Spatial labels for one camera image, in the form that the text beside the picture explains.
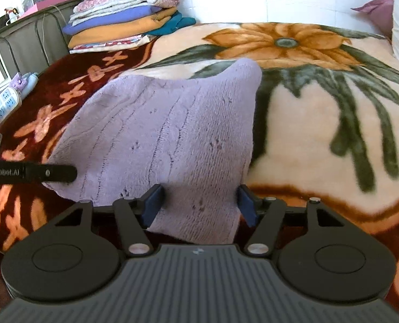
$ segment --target bed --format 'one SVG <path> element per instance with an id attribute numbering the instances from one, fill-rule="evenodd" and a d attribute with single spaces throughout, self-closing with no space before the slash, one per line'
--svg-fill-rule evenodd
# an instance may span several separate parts
<path id="1" fill-rule="evenodd" d="M 399 310 L 399 62 L 382 36 L 315 24 L 213 23 L 135 49 L 68 55 L 1 127 L 0 159 L 45 163 L 78 110 L 119 76 L 209 77 L 238 58 L 262 68 L 246 183 L 292 206 L 320 197 L 385 244 L 398 262 L 386 300 Z M 0 185 L 0 249 L 73 203 L 42 185 Z M 96 232 L 119 246 L 111 226 Z M 243 246 L 252 232 L 241 219 L 234 242 Z M 284 229 L 280 244 L 302 232 Z M 153 244 L 181 242 L 148 236 Z"/>

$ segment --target green leaf pattern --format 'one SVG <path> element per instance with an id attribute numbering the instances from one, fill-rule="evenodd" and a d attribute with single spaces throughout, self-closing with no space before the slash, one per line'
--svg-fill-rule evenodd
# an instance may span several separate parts
<path id="1" fill-rule="evenodd" d="M 384 38 L 375 34 L 335 27 L 321 26 L 321 28 L 322 30 L 332 31 L 347 38 Z M 198 45 L 144 68 L 212 60 L 215 59 L 217 53 L 224 49 L 226 48 L 217 45 Z M 349 82 L 351 81 L 375 107 L 382 132 L 383 165 L 391 178 L 398 179 L 398 151 L 392 121 L 380 98 L 391 101 L 399 106 L 399 95 L 378 76 L 387 81 L 399 84 L 399 71 L 360 49 L 345 44 L 341 45 L 340 49 L 349 53 L 361 65 L 351 66 L 351 71 L 329 70 L 312 64 L 293 68 L 263 69 L 262 82 L 256 94 L 252 163 L 265 153 L 268 106 L 274 89 L 282 84 L 296 98 L 300 98 L 302 96 L 302 89 L 313 81 L 317 81 L 324 91 L 334 98 L 340 111 L 339 126 L 334 138 L 330 142 L 330 151 L 339 157 L 351 154 L 360 190 L 365 193 L 373 192 L 376 187 L 375 174 L 368 157 L 366 143 L 362 137 L 360 121 L 357 116 L 357 103 Z M 196 72 L 192 78 L 217 75 L 233 64 L 233 62 L 234 60 L 217 61 Z"/>

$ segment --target teal folded cloth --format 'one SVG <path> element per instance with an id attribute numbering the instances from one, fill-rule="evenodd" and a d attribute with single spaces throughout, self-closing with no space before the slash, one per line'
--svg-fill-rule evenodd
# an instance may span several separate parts
<path id="1" fill-rule="evenodd" d="M 162 36 L 172 34 L 178 29 L 188 27 L 189 25 L 194 25 L 196 23 L 195 18 L 183 17 L 183 15 L 177 11 L 171 17 L 171 19 L 166 22 L 162 27 L 149 31 L 147 35 Z"/>

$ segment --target folded clothes stack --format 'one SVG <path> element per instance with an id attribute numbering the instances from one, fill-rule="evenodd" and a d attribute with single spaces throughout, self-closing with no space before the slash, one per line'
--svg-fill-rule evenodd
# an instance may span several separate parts
<path id="1" fill-rule="evenodd" d="M 83 0 L 63 32 L 71 53 L 116 51 L 149 43 L 196 23 L 177 11 L 179 0 Z"/>

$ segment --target lavender fleece cloth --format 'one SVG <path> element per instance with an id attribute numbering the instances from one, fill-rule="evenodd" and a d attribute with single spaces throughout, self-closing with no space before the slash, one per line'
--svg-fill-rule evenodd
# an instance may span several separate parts
<path id="1" fill-rule="evenodd" d="M 240 59 L 205 79 L 129 75 L 95 93 L 68 125 L 48 164 L 73 164 L 71 184 L 46 183 L 63 198 L 111 205 L 155 183 L 166 202 L 149 228 L 198 244 L 232 243 L 235 193 L 253 149 L 262 72 Z"/>
<path id="2" fill-rule="evenodd" d="M 63 32 L 67 35 L 75 35 L 82 32 L 83 30 L 99 27 L 101 25 L 125 23 L 135 19 L 140 19 L 146 16 L 150 16 L 156 12 L 159 12 L 161 9 L 162 7 L 149 6 L 149 5 L 128 8 L 120 12 L 113 13 L 111 15 L 88 19 L 74 26 L 72 24 L 67 24 L 63 28 Z"/>
<path id="3" fill-rule="evenodd" d="M 27 78 L 25 76 L 21 76 L 20 73 L 15 74 L 15 76 L 12 78 L 11 82 L 9 83 L 9 87 L 13 88 L 14 90 L 17 90 L 18 92 L 21 92 L 24 90 L 24 88 L 27 85 Z"/>

